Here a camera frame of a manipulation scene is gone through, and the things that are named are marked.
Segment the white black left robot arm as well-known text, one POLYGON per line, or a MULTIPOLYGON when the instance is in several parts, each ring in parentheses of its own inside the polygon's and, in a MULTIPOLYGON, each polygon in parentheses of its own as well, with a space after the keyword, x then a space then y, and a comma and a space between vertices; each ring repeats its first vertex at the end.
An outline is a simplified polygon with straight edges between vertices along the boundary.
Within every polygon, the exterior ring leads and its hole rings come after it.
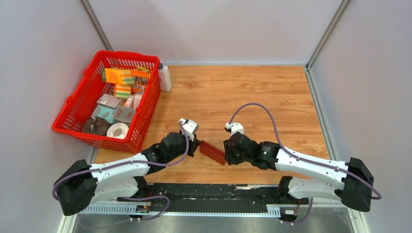
POLYGON ((78 160, 55 181, 52 196, 60 203, 65 216, 109 199, 144 201, 149 193, 144 176, 176 165, 186 156, 194 156, 200 144, 194 133, 172 132, 159 143, 126 159, 105 164, 78 160))

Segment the red paper box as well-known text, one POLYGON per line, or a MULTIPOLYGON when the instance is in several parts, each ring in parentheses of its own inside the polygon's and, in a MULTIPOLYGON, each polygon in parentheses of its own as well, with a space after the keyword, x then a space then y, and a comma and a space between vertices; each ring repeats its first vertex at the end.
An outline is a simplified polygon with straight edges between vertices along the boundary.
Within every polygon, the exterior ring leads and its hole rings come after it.
POLYGON ((213 146, 212 144, 202 140, 199 146, 200 153, 217 162, 220 165, 225 165, 225 152, 219 148, 213 146))

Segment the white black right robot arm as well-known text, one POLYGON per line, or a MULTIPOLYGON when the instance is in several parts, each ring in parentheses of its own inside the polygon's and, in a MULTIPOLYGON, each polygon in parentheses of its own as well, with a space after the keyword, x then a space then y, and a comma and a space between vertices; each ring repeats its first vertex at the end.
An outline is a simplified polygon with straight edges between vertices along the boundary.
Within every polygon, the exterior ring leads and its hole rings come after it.
POLYGON ((283 203, 293 199, 323 198, 339 200, 348 208, 369 212, 374 177, 358 158, 349 162, 321 159, 281 147, 278 143, 257 143, 244 134, 234 133, 223 142, 229 165, 249 162, 262 170, 299 173, 307 179, 286 178, 280 182, 277 197, 283 203))

